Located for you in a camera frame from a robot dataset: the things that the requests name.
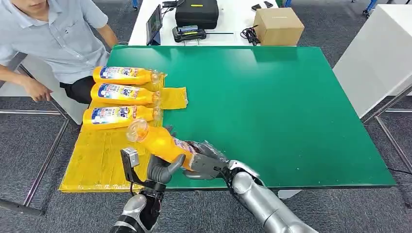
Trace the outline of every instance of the short sleeve shirt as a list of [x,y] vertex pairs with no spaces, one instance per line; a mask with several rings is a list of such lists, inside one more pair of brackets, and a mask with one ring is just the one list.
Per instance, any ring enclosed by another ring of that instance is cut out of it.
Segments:
[[107,16],[92,0],[48,0],[49,21],[27,16],[10,0],[0,0],[0,64],[17,52],[48,63],[62,83],[92,74],[104,66],[109,53],[90,27],[102,28]]

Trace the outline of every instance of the black pants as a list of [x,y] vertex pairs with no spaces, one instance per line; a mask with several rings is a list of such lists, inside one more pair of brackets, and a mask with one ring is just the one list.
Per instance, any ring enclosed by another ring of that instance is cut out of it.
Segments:
[[67,97],[79,103],[91,103],[90,91],[95,84],[92,76],[79,79],[73,84],[60,83],[60,87],[66,91]]

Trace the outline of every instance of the man's arm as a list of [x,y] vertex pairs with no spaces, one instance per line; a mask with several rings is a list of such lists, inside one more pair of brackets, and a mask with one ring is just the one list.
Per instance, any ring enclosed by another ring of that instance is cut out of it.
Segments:
[[96,30],[103,37],[104,41],[107,43],[109,47],[112,48],[114,45],[119,43],[115,33],[113,32],[113,30],[110,28],[108,24],[106,24],[102,28],[97,28]]
[[117,44],[118,40],[116,35],[110,26],[107,25],[107,15],[105,15],[92,0],[80,0],[79,3],[84,19],[100,33],[107,45],[112,48]]
[[50,91],[43,84],[26,76],[10,71],[6,66],[17,54],[10,45],[0,45],[0,80],[21,85],[34,101],[51,100]]
[[29,76],[14,73],[2,65],[0,65],[0,80],[21,85],[24,87],[27,94],[29,94],[36,102],[39,100],[50,101],[52,99],[50,97],[52,91],[43,84]]

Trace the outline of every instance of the black bag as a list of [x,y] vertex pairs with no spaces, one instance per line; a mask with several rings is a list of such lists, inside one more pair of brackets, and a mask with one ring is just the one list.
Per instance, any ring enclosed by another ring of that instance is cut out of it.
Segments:
[[177,5],[175,18],[178,27],[197,25],[200,29],[216,28],[219,18],[216,0],[180,0]]

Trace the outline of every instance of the black cable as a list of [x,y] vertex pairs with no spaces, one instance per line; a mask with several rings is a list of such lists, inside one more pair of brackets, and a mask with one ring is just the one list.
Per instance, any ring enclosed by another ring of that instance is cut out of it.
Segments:
[[232,194],[232,196],[247,210],[250,212],[249,208],[247,208],[247,206],[238,198],[238,196],[236,195],[236,193],[233,191],[232,185],[229,183],[229,180],[227,179],[227,177],[224,175],[224,173],[222,172],[222,170],[220,170],[217,167],[213,168],[215,171],[218,171],[220,173],[220,175],[222,176],[224,182],[226,183],[227,188],[229,189],[230,194]]
[[135,195],[133,192],[133,182],[130,182],[130,194],[132,194],[132,197]]
[[260,43],[258,37],[256,36],[256,31],[255,31],[255,27],[257,27],[258,25],[255,25],[251,28],[245,28],[243,29],[243,31],[240,33],[240,36],[243,39],[247,39],[247,41],[249,41],[249,43],[252,43],[253,46],[256,46],[257,44]]
[[169,7],[165,12],[163,12],[163,13],[162,13],[162,21],[163,21],[163,17],[165,16],[165,14],[166,14],[167,12],[170,12],[170,11],[174,10],[175,8],[181,6],[185,1],[186,1],[186,0],[182,0],[181,3],[178,3],[176,6]]
[[390,168],[390,167],[388,167],[388,169],[391,170],[391,171],[397,171],[397,172],[402,172],[402,173],[405,173],[405,174],[412,175],[412,172],[397,170],[397,169],[393,169],[393,168]]

